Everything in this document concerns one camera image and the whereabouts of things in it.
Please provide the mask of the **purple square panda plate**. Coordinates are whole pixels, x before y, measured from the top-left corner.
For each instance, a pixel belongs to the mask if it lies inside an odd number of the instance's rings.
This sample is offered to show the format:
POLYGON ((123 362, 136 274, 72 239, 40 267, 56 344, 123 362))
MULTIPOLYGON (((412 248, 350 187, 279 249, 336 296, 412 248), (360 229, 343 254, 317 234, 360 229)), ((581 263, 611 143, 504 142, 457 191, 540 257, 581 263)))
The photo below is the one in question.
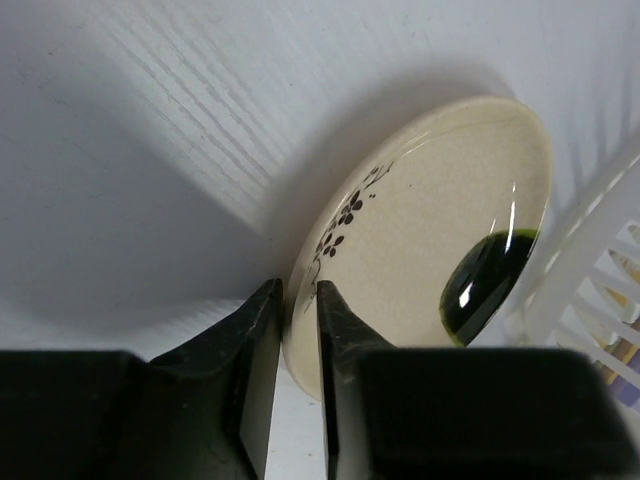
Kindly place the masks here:
POLYGON ((615 399, 627 407, 633 407, 640 397, 637 387, 620 378, 618 383, 614 382, 609 386, 609 391, 615 399))

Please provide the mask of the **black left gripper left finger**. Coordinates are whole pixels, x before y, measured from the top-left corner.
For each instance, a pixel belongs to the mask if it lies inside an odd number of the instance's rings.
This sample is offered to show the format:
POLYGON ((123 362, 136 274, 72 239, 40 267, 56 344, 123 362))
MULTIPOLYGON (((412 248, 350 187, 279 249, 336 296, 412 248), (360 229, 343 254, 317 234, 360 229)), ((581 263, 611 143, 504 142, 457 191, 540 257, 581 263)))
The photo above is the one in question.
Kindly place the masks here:
POLYGON ((125 351, 1 354, 5 479, 261 479, 283 285, 144 361, 125 351))

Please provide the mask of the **beige round plate black spot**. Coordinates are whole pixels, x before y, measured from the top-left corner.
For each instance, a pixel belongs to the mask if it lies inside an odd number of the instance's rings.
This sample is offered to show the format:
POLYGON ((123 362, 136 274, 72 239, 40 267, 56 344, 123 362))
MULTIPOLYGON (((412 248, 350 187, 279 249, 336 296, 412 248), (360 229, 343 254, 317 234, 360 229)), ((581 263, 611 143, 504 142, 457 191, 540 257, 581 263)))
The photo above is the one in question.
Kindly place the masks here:
POLYGON ((525 104, 459 100, 364 159, 310 230, 286 293, 283 355, 320 398, 318 286, 400 347, 465 347, 509 296, 538 239, 550 136, 525 104))

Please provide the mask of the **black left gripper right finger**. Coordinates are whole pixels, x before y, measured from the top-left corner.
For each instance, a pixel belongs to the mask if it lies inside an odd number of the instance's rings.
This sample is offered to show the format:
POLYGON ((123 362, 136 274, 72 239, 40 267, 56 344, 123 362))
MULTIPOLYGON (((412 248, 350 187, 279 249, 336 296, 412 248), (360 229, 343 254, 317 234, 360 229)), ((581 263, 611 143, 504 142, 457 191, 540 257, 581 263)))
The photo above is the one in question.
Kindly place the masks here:
POLYGON ((635 445, 587 358, 399 348, 317 290, 331 479, 631 479, 635 445))

